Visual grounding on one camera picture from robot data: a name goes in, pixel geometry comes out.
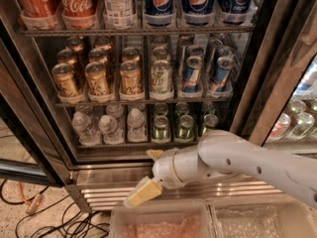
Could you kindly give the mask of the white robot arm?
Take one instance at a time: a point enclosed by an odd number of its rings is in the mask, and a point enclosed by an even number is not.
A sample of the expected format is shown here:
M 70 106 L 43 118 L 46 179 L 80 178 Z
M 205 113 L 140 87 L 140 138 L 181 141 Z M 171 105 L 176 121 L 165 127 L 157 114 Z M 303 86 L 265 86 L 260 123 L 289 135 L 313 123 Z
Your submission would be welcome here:
M 317 160 L 268 150 L 235 134 L 210 130 L 186 148 L 148 150 L 154 160 L 153 177 L 142 178 L 124 200 L 127 207 L 141 205 L 166 189 L 195 181 L 225 181 L 247 175 L 312 206 L 317 206 Z

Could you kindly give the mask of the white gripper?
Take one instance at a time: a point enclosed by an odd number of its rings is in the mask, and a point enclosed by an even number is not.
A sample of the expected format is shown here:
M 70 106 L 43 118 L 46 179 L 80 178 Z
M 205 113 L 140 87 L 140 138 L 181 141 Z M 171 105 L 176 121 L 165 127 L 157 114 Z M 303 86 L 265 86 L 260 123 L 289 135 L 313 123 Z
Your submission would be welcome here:
M 124 199 L 126 207 L 135 207 L 158 197 L 161 195 L 162 186 L 177 189 L 194 181 L 218 181 L 232 177 L 231 173 L 207 166 L 200 159 L 196 147 L 173 148 L 167 151 L 146 150 L 146 153 L 155 160 L 154 178 L 144 177 L 138 182 Z

